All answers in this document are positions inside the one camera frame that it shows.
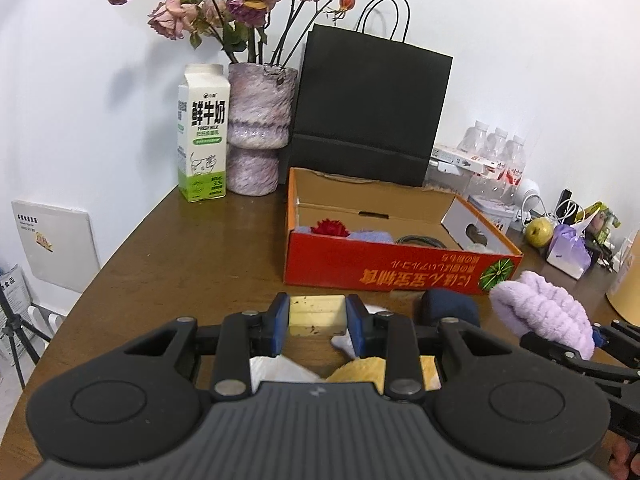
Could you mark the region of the person's right hand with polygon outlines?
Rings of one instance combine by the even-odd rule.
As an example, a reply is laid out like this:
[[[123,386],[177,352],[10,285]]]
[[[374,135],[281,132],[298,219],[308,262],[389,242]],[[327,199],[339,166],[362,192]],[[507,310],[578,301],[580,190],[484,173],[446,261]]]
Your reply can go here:
[[[627,480],[630,473],[628,463],[630,446],[624,438],[618,438],[612,445],[612,454],[608,460],[608,474],[614,480]]]

